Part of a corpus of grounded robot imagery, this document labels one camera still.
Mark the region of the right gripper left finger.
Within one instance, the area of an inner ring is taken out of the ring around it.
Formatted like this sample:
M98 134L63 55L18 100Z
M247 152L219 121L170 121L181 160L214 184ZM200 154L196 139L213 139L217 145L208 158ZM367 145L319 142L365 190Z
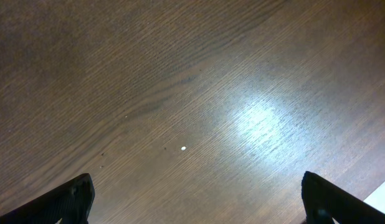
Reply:
M94 197L91 176L84 173L0 216L0 224L88 224Z

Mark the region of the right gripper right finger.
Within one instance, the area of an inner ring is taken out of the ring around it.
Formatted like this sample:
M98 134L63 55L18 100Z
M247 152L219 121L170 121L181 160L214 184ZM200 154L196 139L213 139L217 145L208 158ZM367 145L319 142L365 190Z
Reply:
M306 224L385 223L385 214L347 193L316 173L302 179Z

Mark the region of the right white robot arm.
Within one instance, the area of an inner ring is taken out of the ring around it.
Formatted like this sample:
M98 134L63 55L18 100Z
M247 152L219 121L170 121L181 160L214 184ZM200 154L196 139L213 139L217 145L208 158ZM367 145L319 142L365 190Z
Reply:
M95 190L84 173L0 217L0 224L87 224ZM360 200L318 174L302 179L305 223L385 223L385 182Z

